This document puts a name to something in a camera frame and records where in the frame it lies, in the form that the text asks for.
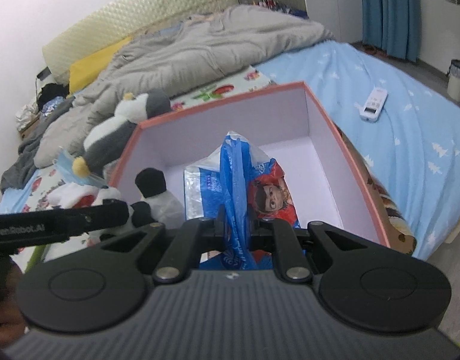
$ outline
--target yellow plush beak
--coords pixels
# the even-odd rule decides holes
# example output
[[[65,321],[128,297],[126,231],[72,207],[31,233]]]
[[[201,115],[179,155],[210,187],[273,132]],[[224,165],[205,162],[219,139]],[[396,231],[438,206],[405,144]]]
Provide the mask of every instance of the yellow plush beak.
[[[77,157],[73,160],[72,171],[75,176],[83,179],[90,176],[90,169],[83,157]]]

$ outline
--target headboard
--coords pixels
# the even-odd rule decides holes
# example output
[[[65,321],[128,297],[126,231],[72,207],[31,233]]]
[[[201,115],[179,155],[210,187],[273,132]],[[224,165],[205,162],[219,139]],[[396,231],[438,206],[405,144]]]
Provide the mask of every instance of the headboard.
[[[161,30],[191,14],[223,10],[238,0],[115,0],[70,27],[42,48],[57,83],[70,65],[144,27]]]

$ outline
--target curtain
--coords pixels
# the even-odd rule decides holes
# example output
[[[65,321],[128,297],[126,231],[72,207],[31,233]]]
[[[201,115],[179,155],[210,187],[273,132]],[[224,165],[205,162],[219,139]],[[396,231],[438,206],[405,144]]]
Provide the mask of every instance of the curtain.
[[[363,0],[363,43],[389,56],[416,61],[420,48],[420,0]]]

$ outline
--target plastic bag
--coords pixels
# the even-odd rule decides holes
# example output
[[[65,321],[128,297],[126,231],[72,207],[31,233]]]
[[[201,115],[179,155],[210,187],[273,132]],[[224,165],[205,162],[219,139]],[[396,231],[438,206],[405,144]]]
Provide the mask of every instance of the plastic bag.
[[[256,208],[259,218],[282,218],[298,227],[296,211],[283,176],[283,170],[275,159],[270,159],[261,149],[233,131],[209,157],[185,168],[187,219],[200,216],[215,218],[219,206],[223,204],[230,228],[229,234],[225,235],[226,251],[200,264],[201,268],[269,267],[268,261],[259,264],[248,251],[247,207],[251,204]]]

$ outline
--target cartoon face on package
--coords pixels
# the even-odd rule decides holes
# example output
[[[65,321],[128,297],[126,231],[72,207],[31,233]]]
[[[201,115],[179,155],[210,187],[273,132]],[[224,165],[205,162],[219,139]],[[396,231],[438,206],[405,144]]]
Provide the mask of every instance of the cartoon face on package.
[[[258,218],[270,216],[284,219],[293,227],[300,227],[293,200],[285,182],[285,173],[272,158],[263,167],[254,168],[257,174],[248,188],[248,202]]]

